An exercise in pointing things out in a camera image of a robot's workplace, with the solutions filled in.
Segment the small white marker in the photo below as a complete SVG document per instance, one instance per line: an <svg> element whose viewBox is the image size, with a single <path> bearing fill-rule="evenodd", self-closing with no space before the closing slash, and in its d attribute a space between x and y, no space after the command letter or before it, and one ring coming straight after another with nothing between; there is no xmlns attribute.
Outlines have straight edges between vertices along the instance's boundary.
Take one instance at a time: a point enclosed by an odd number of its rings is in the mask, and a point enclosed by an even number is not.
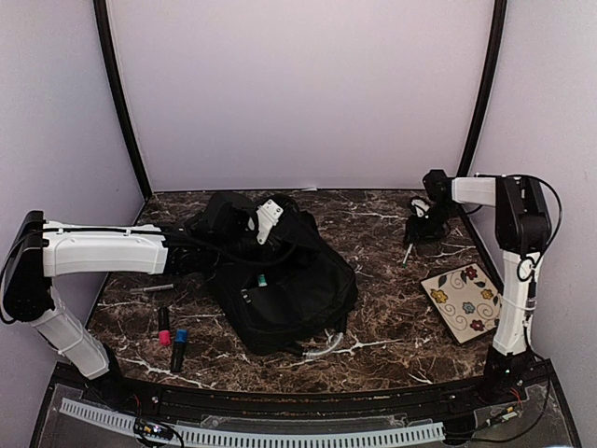
<svg viewBox="0 0 597 448"><path fill-rule="evenodd" d="M413 247L414 247L414 243L409 243L409 244L408 244L408 246L407 246L407 250L406 250L406 253L405 253L405 256L404 256L404 258L403 258L403 260L402 260L402 266L403 266L403 267L406 267L406 266L407 266L408 259L409 259L409 257L410 257L410 254L411 254L411 251L412 251L412 248L413 248Z"/></svg>

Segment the black backpack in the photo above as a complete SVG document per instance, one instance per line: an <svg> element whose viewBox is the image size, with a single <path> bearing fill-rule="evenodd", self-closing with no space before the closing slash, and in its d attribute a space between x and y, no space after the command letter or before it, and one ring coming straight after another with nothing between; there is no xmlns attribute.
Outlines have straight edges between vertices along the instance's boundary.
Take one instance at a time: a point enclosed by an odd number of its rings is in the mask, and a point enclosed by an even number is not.
<svg viewBox="0 0 597 448"><path fill-rule="evenodd" d="M312 214L285 194L284 209L264 245L237 260L219 260L205 284L243 345L265 356L283 351L307 359L326 357L342 342L358 297L352 266L320 235ZM264 274L267 285L259 287Z"/></svg>

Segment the blue cap black marker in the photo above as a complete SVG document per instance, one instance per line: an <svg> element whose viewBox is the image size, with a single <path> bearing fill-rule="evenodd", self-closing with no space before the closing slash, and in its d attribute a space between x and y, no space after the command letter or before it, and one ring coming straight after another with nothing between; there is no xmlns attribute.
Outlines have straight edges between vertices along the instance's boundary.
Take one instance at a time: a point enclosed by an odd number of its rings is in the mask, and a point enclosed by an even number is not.
<svg viewBox="0 0 597 448"><path fill-rule="evenodd" d="M174 335L170 372L179 373L182 370L187 347L187 336L186 329L178 329Z"/></svg>

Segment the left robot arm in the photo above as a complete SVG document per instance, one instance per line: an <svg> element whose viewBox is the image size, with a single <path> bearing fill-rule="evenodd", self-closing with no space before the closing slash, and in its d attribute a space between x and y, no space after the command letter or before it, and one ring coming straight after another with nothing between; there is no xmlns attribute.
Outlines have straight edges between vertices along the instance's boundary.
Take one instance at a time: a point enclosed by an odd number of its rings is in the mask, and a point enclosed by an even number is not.
<svg viewBox="0 0 597 448"><path fill-rule="evenodd" d="M48 221L43 212L33 210L21 223L1 269L1 320L30 325L95 383L96 393L109 405L125 406L132 388L120 378L111 349L71 313L53 280L90 273L178 274L185 254L207 258L193 264L192 272L219 259L254 265L214 234L193 233L183 225L83 226Z"/></svg>

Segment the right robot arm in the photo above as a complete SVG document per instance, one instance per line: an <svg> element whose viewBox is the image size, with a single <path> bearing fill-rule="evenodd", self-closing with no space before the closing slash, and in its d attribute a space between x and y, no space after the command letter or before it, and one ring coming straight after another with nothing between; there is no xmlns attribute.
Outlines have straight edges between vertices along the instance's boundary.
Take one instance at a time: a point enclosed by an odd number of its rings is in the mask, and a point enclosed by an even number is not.
<svg viewBox="0 0 597 448"><path fill-rule="evenodd" d="M434 169L423 177L423 186L430 207L411 207L406 245L439 239L462 204L495 209L494 235L504 262L501 311L476 385L477 398L494 405L538 358L531 344L536 287L543 258L562 224L562 202L556 201L559 221L552 224L543 191L552 187L533 175L449 177Z"/></svg>

